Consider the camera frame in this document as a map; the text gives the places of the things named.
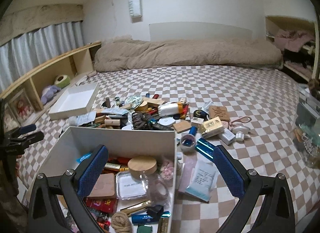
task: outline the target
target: checkered bedsheet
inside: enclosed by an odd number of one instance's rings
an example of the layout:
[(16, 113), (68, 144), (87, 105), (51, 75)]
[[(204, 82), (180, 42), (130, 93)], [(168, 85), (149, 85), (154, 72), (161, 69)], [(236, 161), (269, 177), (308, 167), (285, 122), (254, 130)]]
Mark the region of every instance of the checkered bedsheet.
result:
[[(98, 73), (86, 83), (96, 82), (100, 91), (92, 108), (99, 108), (106, 96), (113, 100), (129, 95), (159, 94), (163, 100), (185, 97), (191, 112), (210, 99), (226, 106), (231, 118), (248, 115), (251, 138), (226, 147), (229, 153), (260, 175), (283, 173), (291, 190), (298, 222), (319, 200), (319, 170), (306, 167), (295, 149), (289, 131), (298, 100), (296, 83), (278, 70), (257, 70), (231, 66), (186, 66)], [(37, 121), (44, 140), (26, 150), (20, 159), (20, 178), (28, 187), (36, 171), (57, 141), (64, 120), (50, 121), (46, 112)], [(238, 201), (219, 175), (210, 202), (176, 192), (172, 221), (173, 233), (214, 233)], [(244, 231), (254, 223), (262, 204), (259, 198)]]

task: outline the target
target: metal bolt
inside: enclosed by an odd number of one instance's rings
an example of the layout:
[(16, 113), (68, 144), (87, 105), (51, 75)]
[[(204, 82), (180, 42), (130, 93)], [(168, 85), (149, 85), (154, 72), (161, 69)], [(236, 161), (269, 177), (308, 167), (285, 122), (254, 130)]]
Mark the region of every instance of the metal bolt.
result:
[(66, 170), (65, 174), (66, 174), (67, 176), (70, 176), (70, 175), (72, 175), (74, 172), (75, 172), (75, 171), (74, 171), (73, 169), (69, 169), (69, 170)]
[(38, 179), (38, 180), (41, 180), (41, 179), (43, 178), (43, 176), (44, 176), (43, 173), (39, 173), (39, 174), (37, 175), (37, 179)]
[(281, 179), (281, 180), (284, 180), (284, 179), (285, 179), (285, 175), (282, 174), (282, 173), (279, 173), (279, 174), (278, 174), (278, 177), (279, 177), (279, 179)]
[(257, 175), (257, 171), (254, 170), (254, 169), (249, 169), (248, 172), (249, 172), (249, 174), (250, 174), (251, 176), (256, 176), (256, 175)]

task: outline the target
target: purple plush toy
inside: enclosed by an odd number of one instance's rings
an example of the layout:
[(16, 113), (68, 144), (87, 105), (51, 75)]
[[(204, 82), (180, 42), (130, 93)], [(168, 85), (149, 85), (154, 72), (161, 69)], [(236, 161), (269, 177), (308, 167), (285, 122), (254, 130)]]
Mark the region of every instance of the purple plush toy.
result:
[(43, 103), (43, 105), (45, 105), (47, 102), (53, 99), (54, 94), (59, 92), (60, 90), (61, 88), (55, 85), (46, 86), (42, 91), (42, 97), (41, 97), (41, 102)]

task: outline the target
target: white curtain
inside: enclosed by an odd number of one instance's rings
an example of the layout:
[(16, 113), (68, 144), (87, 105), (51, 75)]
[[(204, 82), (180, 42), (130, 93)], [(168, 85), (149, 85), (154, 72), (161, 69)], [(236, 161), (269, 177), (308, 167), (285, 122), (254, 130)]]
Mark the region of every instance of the white curtain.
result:
[(50, 25), (0, 47), (0, 92), (39, 64), (84, 45), (81, 22)]

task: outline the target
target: framed photo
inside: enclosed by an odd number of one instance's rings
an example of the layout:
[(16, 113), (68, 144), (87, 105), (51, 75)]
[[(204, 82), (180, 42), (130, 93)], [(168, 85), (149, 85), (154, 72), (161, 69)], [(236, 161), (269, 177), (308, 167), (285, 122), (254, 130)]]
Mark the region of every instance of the framed photo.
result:
[(35, 111), (24, 89), (20, 90), (10, 101), (9, 106), (22, 125)]
[(3, 128), (5, 133), (7, 131), (20, 127), (18, 120), (16, 119), (15, 115), (13, 114), (8, 104), (4, 105), (3, 123), (4, 123)]

